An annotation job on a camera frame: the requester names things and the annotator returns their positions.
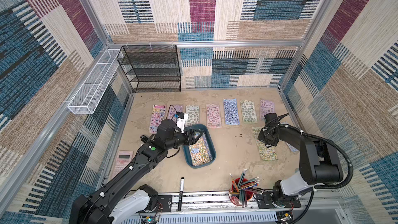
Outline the pink cat sticker sheet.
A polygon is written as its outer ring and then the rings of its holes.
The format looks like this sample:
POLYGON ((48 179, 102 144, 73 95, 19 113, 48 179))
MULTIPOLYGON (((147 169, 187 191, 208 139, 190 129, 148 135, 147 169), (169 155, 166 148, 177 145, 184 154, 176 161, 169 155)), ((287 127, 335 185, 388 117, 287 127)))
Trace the pink cat sticker sheet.
POLYGON ((153 105, 152 114, 150 118, 149 132, 156 133, 158 126, 164 119, 166 111, 166 105, 153 105))

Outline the green dinosaur sticker sheet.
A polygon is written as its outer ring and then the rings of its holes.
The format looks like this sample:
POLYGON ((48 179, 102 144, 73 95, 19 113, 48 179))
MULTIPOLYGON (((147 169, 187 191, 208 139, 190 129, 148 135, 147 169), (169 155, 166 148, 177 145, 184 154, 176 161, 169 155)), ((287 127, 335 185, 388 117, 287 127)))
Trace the green dinosaur sticker sheet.
POLYGON ((187 105, 186 114, 188 114, 188 120, 186 126, 192 126, 200 123, 200 107, 196 105, 187 105))

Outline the pink character sticker sheet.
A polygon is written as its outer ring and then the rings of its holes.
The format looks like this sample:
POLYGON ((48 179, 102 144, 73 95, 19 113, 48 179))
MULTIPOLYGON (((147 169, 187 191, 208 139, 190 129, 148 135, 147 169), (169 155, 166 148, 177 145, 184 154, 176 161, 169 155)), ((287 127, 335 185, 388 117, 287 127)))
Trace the pink character sticker sheet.
POLYGON ((260 100, 260 117, 261 120, 265 120, 265 115, 275 112, 275 104, 273 101, 260 100))

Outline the pink bonbon sticker sheet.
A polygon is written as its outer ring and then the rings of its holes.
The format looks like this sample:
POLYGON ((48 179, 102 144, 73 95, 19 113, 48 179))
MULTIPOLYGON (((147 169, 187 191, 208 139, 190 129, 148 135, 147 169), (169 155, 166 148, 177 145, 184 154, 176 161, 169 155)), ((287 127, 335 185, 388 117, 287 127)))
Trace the pink bonbon sticker sheet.
POLYGON ((206 105, 206 121, 208 128, 221 128, 220 107, 217 104, 206 105))

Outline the purple sticker sheet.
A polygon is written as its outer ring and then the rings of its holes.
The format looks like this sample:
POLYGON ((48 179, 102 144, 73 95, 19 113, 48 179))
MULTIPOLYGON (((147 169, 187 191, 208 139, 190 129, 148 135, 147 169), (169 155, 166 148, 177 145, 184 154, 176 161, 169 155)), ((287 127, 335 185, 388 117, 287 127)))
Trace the purple sticker sheet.
POLYGON ((169 111, 167 114, 167 119, 173 120, 174 122, 176 122, 176 117, 175 117, 176 113, 183 112, 183 110, 184 110, 183 105, 180 105, 180 104, 170 105, 169 111))

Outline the pastel sticker sheet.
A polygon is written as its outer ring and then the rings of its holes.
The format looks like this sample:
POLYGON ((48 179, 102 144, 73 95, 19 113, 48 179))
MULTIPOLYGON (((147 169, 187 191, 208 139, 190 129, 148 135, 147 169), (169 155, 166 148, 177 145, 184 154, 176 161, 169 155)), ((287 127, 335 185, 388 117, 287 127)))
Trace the pastel sticker sheet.
POLYGON ((289 149, 290 149, 292 152, 299 152, 298 149, 296 149, 295 147, 293 147, 293 146, 290 145, 289 143, 286 143, 286 144, 287 144, 287 146, 289 147, 289 149))

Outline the teal plastic storage box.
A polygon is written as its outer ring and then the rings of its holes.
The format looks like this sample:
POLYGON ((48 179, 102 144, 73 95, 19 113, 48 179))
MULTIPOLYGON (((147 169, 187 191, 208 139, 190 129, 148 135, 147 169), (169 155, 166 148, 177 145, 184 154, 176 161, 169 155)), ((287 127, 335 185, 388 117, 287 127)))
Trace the teal plastic storage box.
POLYGON ((188 130, 194 131, 195 138, 201 134, 195 144, 183 147, 184 157, 188 166, 193 169, 199 169, 212 164, 217 154, 208 128, 203 124, 195 124, 185 128, 185 131, 188 130))

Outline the panda sticker sheet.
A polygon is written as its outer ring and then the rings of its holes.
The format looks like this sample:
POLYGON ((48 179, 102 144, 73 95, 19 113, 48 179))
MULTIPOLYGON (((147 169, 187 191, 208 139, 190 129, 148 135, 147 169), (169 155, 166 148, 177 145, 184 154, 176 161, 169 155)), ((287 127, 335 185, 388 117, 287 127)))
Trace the panda sticker sheet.
POLYGON ((203 134, 196 144, 189 146, 189 152, 193 167, 204 166, 212 161, 212 154, 205 134, 203 134))

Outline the green frog sticker sheet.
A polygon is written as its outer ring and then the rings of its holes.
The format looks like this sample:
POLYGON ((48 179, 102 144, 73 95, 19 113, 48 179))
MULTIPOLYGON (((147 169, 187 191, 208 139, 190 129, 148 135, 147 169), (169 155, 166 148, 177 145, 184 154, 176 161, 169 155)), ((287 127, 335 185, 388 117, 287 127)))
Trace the green frog sticker sheet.
POLYGON ((254 101, 241 100, 241 114, 244 123, 257 123, 257 114, 254 101))

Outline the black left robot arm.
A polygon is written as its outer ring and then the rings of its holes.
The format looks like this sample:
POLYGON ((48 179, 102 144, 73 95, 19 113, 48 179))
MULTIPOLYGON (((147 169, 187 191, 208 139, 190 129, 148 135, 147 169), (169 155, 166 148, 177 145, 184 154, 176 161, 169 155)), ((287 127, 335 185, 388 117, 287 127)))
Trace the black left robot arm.
POLYGON ((168 150, 195 144, 203 135, 192 128, 182 130, 173 120, 163 120, 157 133, 146 137, 132 161, 96 192, 80 195, 72 205, 70 224, 111 224, 115 207, 129 190, 168 155, 168 150))

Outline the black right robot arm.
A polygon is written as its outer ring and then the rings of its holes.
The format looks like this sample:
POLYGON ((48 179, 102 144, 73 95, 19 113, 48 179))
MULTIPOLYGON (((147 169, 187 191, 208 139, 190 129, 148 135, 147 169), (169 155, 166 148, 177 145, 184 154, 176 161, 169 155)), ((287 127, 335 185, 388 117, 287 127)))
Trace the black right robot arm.
POLYGON ((289 124, 282 124, 280 121, 286 116, 265 114, 265 125, 258 135, 258 140, 267 148, 276 147, 284 141, 299 151, 298 171, 273 186, 271 198, 276 207, 285 207, 299 195, 314 189, 342 187, 348 179, 344 177, 337 145, 289 124))

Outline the blue penguin sticker sheet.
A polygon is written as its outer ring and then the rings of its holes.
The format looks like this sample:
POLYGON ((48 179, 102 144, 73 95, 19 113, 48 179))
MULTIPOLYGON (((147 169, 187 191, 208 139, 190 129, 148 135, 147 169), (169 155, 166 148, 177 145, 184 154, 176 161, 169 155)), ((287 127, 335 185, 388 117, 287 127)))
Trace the blue penguin sticker sheet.
POLYGON ((236 99, 224 99, 224 119, 227 125, 239 125, 239 115, 236 99))

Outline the green house sticker sheet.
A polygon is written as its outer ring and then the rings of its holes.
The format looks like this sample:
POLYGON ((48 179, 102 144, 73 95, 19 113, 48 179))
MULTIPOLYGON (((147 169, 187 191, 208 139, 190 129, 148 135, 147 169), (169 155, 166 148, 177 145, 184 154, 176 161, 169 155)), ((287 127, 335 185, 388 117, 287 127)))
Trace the green house sticker sheet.
POLYGON ((260 131, 262 130, 261 127, 252 127, 252 132, 256 139, 257 148, 259 151, 259 155, 261 160, 263 161, 274 161, 277 160, 277 154, 274 147, 267 148, 263 142, 258 139, 260 131))

